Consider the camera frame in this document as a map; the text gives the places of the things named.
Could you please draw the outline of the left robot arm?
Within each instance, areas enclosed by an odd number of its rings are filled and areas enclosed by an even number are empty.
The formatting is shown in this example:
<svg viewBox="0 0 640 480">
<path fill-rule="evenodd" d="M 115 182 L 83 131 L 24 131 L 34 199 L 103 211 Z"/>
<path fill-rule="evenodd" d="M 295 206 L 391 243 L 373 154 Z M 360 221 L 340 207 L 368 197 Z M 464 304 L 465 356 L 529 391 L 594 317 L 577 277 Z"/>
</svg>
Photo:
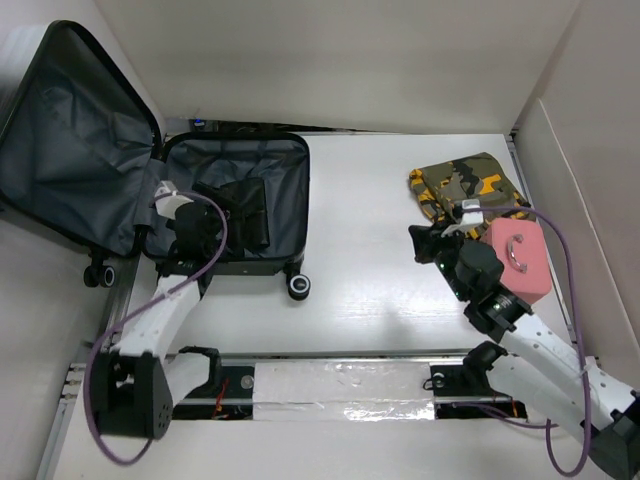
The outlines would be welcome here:
<svg viewBox="0 0 640 480">
<path fill-rule="evenodd" d="M 147 304 L 115 326 L 120 339 L 100 348 L 87 367 L 83 388 L 87 424 L 97 439 L 119 436 L 161 439 L 173 410 L 189 394 L 212 396 L 222 387 L 219 351 L 169 348 L 203 299 L 229 233 L 223 210 L 201 196 L 158 197 L 158 213 L 176 235 Z"/>
</svg>

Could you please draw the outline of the white space print suitcase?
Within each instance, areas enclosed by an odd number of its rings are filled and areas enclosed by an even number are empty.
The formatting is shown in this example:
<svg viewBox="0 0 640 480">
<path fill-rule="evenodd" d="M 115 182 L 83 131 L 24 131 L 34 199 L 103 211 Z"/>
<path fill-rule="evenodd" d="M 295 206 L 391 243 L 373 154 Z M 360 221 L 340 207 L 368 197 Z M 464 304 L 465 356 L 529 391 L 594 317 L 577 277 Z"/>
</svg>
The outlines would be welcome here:
<svg viewBox="0 0 640 480">
<path fill-rule="evenodd" d="M 175 239 L 152 206 L 161 181 L 215 203 L 193 185 L 257 177 L 270 246 L 234 257 L 227 237 L 213 276 L 283 273 L 289 296 L 304 300 L 310 170 L 308 144 L 289 132 L 191 131 L 163 140 L 150 108 L 77 22 L 22 26 L 2 44 L 1 198 L 88 249 L 88 287 L 112 285 L 112 257 L 143 255 L 160 273 Z"/>
</svg>

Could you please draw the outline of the pink box with metal handle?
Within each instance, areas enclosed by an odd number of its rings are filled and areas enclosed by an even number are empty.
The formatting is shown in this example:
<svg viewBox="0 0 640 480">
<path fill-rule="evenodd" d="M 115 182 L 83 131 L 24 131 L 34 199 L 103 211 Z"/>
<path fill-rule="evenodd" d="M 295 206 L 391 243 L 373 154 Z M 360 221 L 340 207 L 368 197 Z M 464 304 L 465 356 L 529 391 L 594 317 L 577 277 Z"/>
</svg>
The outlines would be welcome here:
<svg viewBox="0 0 640 480">
<path fill-rule="evenodd" d="M 533 305 L 551 291 L 546 243 L 537 223 L 497 218 L 481 241 L 490 245 L 504 264 L 501 283 L 516 296 Z"/>
</svg>

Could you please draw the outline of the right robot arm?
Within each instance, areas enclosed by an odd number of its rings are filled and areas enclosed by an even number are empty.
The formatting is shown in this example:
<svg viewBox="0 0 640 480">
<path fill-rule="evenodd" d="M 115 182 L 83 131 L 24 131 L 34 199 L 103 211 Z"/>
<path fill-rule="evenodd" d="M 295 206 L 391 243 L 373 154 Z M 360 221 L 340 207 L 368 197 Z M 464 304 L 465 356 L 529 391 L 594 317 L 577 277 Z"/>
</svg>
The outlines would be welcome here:
<svg viewBox="0 0 640 480">
<path fill-rule="evenodd" d="M 494 249 L 436 226 L 408 229 L 414 258 L 436 265 L 486 341 L 464 358 L 467 389 L 491 389 L 544 415 L 582 442 L 614 479 L 639 473 L 639 392 L 580 358 L 531 306 L 507 289 Z"/>
</svg>

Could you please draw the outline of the camouflage clothing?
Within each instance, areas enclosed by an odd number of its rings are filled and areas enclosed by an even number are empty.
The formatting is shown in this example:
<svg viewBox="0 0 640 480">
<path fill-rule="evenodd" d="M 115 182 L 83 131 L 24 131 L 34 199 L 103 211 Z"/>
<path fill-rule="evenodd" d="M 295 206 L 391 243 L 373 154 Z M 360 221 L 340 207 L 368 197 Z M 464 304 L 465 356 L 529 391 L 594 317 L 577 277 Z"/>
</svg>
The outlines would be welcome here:
<svg viewBox="0 0 640 480">
<path fill-rule="evenodd" d="M 451 223 L 455 207 L 464 200 L 477 200 L 483 207 L 500 207 L 500 212 L 483 214 L 484 223 L 467 233 L 471 239 L 480 239 L 499 217 L 536 219 L 523 210 L 530 203 L 498 160 L 486 152 L 414 169 L 409 173 L 409 186 L 422 212 L 434 224 Z"/>
</svg>

